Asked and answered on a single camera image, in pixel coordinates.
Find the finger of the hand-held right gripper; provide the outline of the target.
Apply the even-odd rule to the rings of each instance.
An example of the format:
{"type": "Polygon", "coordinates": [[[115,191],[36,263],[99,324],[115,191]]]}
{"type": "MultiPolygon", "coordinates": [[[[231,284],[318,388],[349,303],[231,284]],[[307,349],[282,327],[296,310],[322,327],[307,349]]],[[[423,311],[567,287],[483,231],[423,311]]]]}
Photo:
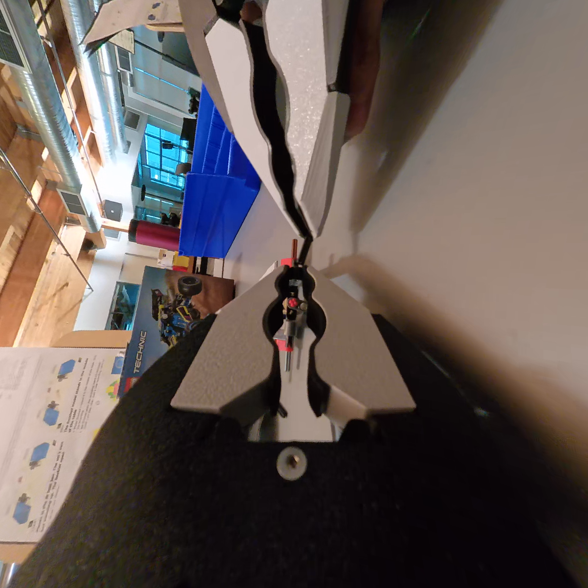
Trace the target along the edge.
{"type": "Polygon", "coordinates": [[[213,1],[180,1],[192,57],[214,104],[299,238],[313,236],[293,195],[293,162],[277,111],[277,71],[260,26],[219,18],[213,1]]]}
{"type": "Polygon", "coordinates": [[[349,1],[268,1],[266,45],[285,86],[293,197],[312,237],[332,204],[350,97],[341,81],[349,1]]]}

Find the blue wall screen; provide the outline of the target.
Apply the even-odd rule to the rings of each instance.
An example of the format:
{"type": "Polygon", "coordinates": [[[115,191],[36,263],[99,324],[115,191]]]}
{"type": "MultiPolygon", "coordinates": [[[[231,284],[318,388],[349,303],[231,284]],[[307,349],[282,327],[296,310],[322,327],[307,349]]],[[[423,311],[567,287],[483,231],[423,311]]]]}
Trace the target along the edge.
{"type": "Polygon", "coordinates": [[[131,331],[141,286],[135,283],[117,282],[105,330],[131,331]]]}

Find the slim silver air duct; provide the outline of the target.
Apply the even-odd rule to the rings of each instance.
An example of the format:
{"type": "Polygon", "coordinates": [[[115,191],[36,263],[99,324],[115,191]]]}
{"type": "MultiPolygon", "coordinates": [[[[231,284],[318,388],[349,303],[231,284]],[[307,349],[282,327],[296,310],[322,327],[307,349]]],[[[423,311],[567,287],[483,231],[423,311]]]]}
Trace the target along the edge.
{"type": "Polygon", "coordinates": [[[95,141],[105,166],[116,162],[119,153],[128,151],[114,57],[105,45],[92,52],[83,44],[92,24],[96,1],[61,1],[60,4],[95,141]]]}

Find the large silver air duct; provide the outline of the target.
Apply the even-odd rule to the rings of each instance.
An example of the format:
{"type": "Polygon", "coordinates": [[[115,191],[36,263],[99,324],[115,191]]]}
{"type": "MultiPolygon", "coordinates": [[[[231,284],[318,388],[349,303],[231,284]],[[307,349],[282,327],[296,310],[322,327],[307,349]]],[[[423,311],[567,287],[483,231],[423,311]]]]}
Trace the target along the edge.
{"type": "Polygon", "coordinates": [[[86,230],[99,232],[102,221],[93,183],[77,149],[33,12],[28,1],[6,1],[6,7],[29,68],[14,71],[25,105],[60,175],[60,186],[81,196],[86,230]]]}

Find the tagged blue storage bin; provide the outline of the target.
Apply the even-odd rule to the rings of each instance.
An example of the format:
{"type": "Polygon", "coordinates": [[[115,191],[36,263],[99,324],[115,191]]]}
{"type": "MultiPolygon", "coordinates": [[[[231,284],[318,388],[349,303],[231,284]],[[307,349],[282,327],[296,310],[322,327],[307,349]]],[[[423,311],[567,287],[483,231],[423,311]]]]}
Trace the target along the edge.
{"type": "Polygon", "coordinates": [[[256,172],[243,178],[188,173],[178,253],[225,258],[260,188],[261,180],[256,172]]]}

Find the hanging tan board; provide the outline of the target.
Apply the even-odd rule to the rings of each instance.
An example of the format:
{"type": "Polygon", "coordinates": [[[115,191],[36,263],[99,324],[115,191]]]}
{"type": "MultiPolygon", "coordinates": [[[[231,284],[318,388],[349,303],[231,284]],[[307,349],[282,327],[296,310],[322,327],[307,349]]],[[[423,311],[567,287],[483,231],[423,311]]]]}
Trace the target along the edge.
{"type": "Polygon", "coordinates": [[[136,26],[180,25],[179,1],[108,1],[97,11],[82,43],[108,40],[136,26]]]}

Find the lego set box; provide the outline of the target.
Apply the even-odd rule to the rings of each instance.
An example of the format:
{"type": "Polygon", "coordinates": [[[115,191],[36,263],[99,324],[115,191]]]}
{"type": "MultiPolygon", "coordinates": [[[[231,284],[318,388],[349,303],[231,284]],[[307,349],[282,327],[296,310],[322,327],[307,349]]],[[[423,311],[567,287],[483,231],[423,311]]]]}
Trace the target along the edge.
{"type": "Polygon", "coordinates": [[[218,276],[146,266],[119,381],[121,398],[158,359],[235,297],[218,276]]]}

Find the grey lego chassis assembly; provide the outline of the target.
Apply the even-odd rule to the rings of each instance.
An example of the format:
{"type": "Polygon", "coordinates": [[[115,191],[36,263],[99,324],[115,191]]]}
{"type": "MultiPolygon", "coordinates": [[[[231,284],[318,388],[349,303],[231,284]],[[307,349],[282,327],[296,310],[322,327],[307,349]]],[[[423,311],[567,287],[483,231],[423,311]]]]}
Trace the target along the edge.
{"type": "MultiPolygon", "coordinates": [[[[306,260],[311,243],[311,237],[305,238],[302,251],[298,254],[298,239],[293,239],[290,258],[275,261],[273,269],[283,267],[289,269],[300,268],[306,260]]],[[[284,371],[287,373],[292,369],[292,356],[298,332],[297,321],[307,310],[307,303],[299,295],[301,287],[301,279],[296,277],[289,279],[287,293],[282,301],[283,325],[273,333],[273,340],[278,350],[285,354],[284,371]]]]}

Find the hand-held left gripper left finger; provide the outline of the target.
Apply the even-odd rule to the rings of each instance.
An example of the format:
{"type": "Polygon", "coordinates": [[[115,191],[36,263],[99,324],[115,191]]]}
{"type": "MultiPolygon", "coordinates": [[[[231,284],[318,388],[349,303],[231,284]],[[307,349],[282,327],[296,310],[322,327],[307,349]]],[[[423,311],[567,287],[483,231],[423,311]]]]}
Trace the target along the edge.
{"type": "Polygon", "coordinates": [[[171,407],[250,427],[280,412],[281,362],[273,339],[282,325],[279,266],[216,314],[171,407]]]}

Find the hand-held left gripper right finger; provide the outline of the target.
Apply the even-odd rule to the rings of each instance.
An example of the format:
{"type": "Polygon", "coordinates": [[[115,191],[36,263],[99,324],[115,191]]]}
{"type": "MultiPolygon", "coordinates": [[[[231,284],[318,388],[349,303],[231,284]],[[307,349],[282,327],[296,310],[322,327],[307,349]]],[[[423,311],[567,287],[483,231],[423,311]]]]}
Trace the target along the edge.
{"type": "Polygon", "coordinates": [[[315,416],[344,429],[352,420],[409,413],[416,402],[368,309],[306,267],[307,396],[315,416]]]}

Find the maroon water bottle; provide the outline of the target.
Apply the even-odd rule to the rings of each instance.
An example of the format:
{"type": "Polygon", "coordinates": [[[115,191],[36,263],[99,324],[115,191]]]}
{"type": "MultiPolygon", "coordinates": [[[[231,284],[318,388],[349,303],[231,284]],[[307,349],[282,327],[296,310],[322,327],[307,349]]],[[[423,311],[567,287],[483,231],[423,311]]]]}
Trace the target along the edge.
{"type": "Polygon", "coordinates": [[[128,240],[130,242],[158,249],[178,251],[179,239],[179,228],[137,219],[131,219],[129,222],[128,240]]]}

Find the person's right hand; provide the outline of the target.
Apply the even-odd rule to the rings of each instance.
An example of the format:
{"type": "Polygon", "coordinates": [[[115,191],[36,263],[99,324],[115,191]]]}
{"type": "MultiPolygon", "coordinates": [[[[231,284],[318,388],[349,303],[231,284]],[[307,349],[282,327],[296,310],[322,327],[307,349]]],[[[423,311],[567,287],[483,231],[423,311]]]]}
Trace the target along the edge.
{"type": "Polygon", "coordinates": [[[369,119],[380,64],[380,33],[386,1],[359,1],[350,57],[350,107],[345,140],[358,136],[369,119]]]}

